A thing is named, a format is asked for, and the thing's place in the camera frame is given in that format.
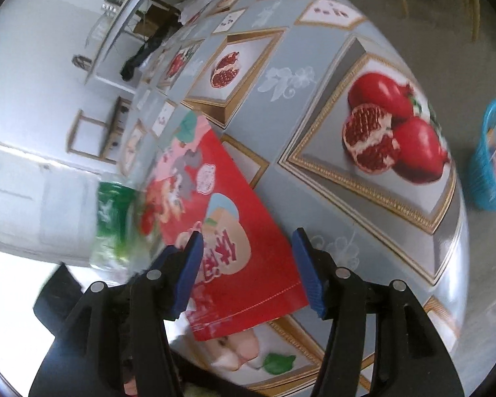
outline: pomegranate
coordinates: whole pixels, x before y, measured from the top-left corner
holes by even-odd
[[[373,103],[393,116],[393,123],[402,122],[414,115],[415,99],[409,84],[399,85],[392,78],[376,72],[361,75],[348,94],[349,108]]]
[[[221,58],[212,73],[211,83],[213,88],[224,88],[235,79],[235,76],[241,70],[241,65],[237,60],[238,56],[239,52],[230,52]]]
[[[179,53],[176,55],[176,57],[173,58],[173,61],[169,66],[167,77],[172,78],[176,73],[178,73],[178,70],[180,70],[180,67],[182,67],[183,64],[184,64],[184,57],[182,56],[181,53]]]
[[[392,168],[400,154],[393,137],[392,116],[374,104],[353,109],[345,121],[342,138],[358,168],[378,175]]]
[[[397,175],[414,183],[427,184],[439,180],[443,167],[450,162],[432,126],[412,116],[393,130],[400,145],[399,160],[393,167]]]

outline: leaf print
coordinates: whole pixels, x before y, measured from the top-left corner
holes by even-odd
[[[266,356],[263,369],[271,375],[277,376],[289,372],[294,367],[295,355],[270,353]]]
[[[292,77],[292,71],[288,67],[283,67],[277,71],[277,75],[280,78],[290,78]]]
[[[353,243],[355,232],[353,232],[349,242],[346,237],[338,237],[334,243],[329,243],[326,251],[331,254],[337,266],[347,267],[349,270],[356,270],[360,260],[358,246]]]
[[[270,102],[275,102],[279,97],[283,95],[283,93],[288,87],[288,80],[289,78],[285,78],[285,77],[282,77],[279,80],[278,84],[275,86],[274,94],[272,95]]]
[[[314,70],[310,66],[298,68],[294,74],[288,67],[272,67],[266,72],[266,78],[266,81],[258,87],[257,91],[267,92],[274,88],[270,102],[275,102],[281,97],[292,98],[296,95],[297,89],[315,83]]]
[[[258,87],[257,91],[267,92],[270,91],[276,84],[278,80],[276,78],[267,78],[261,86]]]

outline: blue gripper pad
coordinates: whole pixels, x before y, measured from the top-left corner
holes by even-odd
[[[299,275],[302,279],[303,288],[307,294],[310,308],[314,310],[320,318],[327,313],[323,302],[323,286],[318,278],[318,273],[312,263],[310,252],[312,245],[303,229],[297,229],[292,233],[292,254],[296,261]]]
[[[187,307],[189,295],[191,294],[200,263],[202,262],[202,255],[204,254],[204,238],[202,234],[193,232],[184,249],[184,253],[186,252],[188,252],[188,257],[175,286],[175,301],[171,309],[171,313],[176,318]]]

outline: green leaf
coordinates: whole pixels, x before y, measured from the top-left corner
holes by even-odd
[[[423,107],[421,106],[421,103],[419,103],[414,96],[410,96],[410,101],[413,107],[417,107],[417,111],[419,112],[419,116],[423,113]]]
[[[217,221],[215,220],[212,220],[211,218],[206,218],[206,220],[204,221],[205,224],[209,224],[213,227],[216,227],[217,226]]]
[[[282,375],[294,367],[295,355],[281,355],[270,353],[266,356],[263,369],[271,375]]]

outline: floral pattern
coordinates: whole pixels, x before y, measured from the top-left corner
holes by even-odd
[[[315,249],[328,252],[337,266],[346,267],[349,270],[355,271],[358,264],[360,264],[360,260],[358,259],[360,250],[358,249],[358,246],[353,243],[355,234],[356,232],[353,231],[349,241],[346,237],[341,236],[332,242],[325,243],[325,239],[322,236],[317,235],[312,237],[310,242]]]
[[[292,98],[296,90],[308,87],[314,80],[314,70],[311,66],[299,68],[292,73],[288,67],[272,67],[266,72],[266,79],[257,89],[259,92],[267,92],[274,88],[270,102],[275,102],[280,97]]]

